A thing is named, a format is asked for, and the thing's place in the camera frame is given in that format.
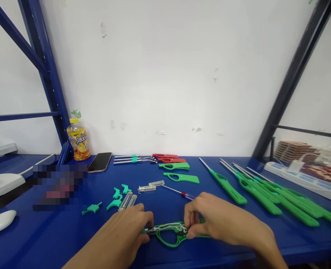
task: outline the cardboard stack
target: cardboard stack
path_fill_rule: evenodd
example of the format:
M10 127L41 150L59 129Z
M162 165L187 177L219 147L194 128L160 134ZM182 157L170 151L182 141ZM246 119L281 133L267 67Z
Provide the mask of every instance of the cardboard stack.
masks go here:
M291 163L293 160L300 159L301 156L306 153L319 155L319 153L316 152L316 148L306 143L295 141L280 141L274 153L274 157L286 163ZM303 159L303 162L313 163L316 158L317 157L314 155L306 155Z

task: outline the power strip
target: power strip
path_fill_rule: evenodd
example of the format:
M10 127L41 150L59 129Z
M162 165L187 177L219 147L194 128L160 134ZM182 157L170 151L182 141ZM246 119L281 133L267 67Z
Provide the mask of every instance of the power strip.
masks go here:
M313 176L306 175L301 172L289 171L286 166L275 162L266 163L264 169L283 179L293 182L301 187L315 192L331 200L331 183L318 179Z

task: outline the mobile phone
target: mobile phone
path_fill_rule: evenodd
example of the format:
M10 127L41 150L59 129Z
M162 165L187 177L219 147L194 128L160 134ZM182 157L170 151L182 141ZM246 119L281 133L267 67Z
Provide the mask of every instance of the mobile phone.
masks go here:
M98 153L97 156L92 161L91 165L88 167L88 173L103 172L107 169L109 161L112 157L111 152Z

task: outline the plastic bottle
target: plastic bottle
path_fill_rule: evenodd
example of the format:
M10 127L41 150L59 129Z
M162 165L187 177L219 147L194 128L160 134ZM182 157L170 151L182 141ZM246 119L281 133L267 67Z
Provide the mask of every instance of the plastic bottle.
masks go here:
M69 121L71 125L67 128L67 133L74 150L74 159L84 161L91 156L86 129L79 123L79 119L69 119Z

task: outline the blue metal post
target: blue metal post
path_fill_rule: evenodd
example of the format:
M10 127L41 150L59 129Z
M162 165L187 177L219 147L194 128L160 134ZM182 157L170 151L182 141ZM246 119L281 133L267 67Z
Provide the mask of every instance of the blue metal post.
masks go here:
M53 119L58 132L59 140L62 144L61 155L65 156L64 161L67 162L70 160L71 154L64 155L65 143L68 145L69 153L72 152L72 148L68 141L68 135L66 132L70 122L55 60L53 57L52 48L48 39L42 9L38 0L18 0L18 3L24 19L24 23L26 25L28 36L31 41L31 45L35 49L36 54L41 59L44 59L46 66L50 71L49 78L44 77L42 74L40 74L40 76L51 111L59 111L61 113L60 117L53 117Z
M6 13L0 7L0 25L9 34L17 46L23 51L23 53L28 57L28 59L34 64L34 66L42 73L43 76L49 78L49 71L47 70L44 63L36 55L34 50L18 31Z
M0 115L0 121L7 120L21 120L26 118L41 118L49 116L60 116L60 112L41 112L41 113L26 113L26 114L11 114L11 115Z

